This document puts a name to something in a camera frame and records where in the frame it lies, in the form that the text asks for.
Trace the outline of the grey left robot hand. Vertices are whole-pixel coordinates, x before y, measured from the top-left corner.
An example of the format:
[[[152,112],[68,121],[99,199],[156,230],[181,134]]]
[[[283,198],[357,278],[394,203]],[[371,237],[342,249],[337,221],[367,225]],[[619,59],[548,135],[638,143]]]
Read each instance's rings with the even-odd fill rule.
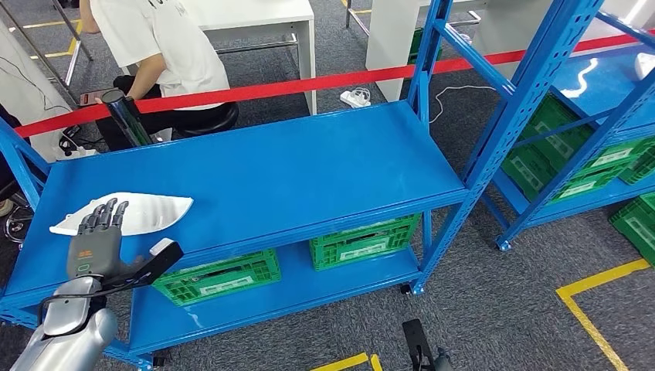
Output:
[[[112,198],[82,219],[69,244],[66,260],[69,279],[86,275],[112,278],[145,265],[142,256],[130,264],[120,258],[121,226],[128,206],[128,201]]]

